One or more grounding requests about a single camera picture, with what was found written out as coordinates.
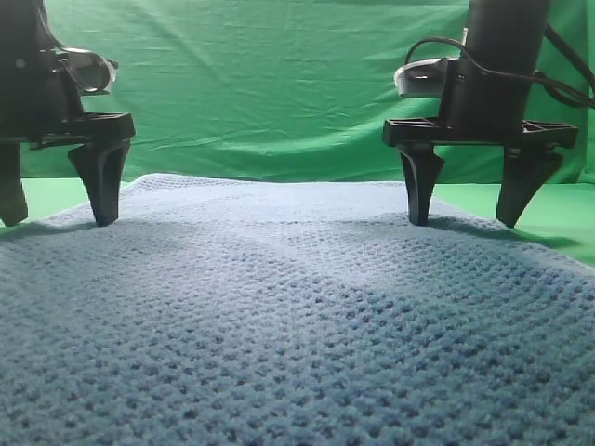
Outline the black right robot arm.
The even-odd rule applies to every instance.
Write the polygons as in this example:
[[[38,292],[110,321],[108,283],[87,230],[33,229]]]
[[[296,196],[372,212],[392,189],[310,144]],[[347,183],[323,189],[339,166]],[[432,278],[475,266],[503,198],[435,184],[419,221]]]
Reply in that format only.
[[[545,1],[122,1],[117,44],[136,142],[76,149],[99,223],[124,173],[269,182],[385,179],[401,156],[410,221],[429,218],[440,146],[500,146],[496,216],[518,221],[573,144],[523,118]]]

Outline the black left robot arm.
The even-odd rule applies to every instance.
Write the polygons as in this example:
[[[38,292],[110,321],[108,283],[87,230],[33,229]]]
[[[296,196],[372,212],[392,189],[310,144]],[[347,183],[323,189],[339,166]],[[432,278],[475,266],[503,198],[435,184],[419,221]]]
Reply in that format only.
[[[1,4],[1,221],[25,220],[20,147],[68,146],[98,226],[119,212],[126,156],[136,135],[126,112],[90,112],[84,96],[108,95],[118,64],[83,48],[65,46],[51,32],[42,1]]]

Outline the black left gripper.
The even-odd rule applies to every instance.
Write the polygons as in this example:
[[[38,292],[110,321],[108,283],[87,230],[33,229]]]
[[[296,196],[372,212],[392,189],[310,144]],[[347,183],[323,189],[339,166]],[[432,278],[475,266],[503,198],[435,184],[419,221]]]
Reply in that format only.
[[[83,106],[61,50],[1,55],[1,222],[14,227],[28,217],[20,177],[20,143],[35,150],[83,143],[68,159],[85,186],[99,227],[118,219],[120,183],[136,135],[125,112],[92,112]]]

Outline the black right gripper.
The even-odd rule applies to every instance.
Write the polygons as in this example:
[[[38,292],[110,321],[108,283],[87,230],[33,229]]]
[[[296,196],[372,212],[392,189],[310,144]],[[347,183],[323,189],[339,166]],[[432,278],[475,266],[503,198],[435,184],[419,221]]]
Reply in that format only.
[[[505,148],[496,219],[514,228],[535,194],[562,166],[563,156],[552,148],[573,148],[578,129],[526,120],[526,88],[490,80],[465,59],[448,59],[438,114],[388,119],[382,128],[382,141],[400,146],[409,221],[428,224],[433,189],[444,165],[434,145],[499,145]]]

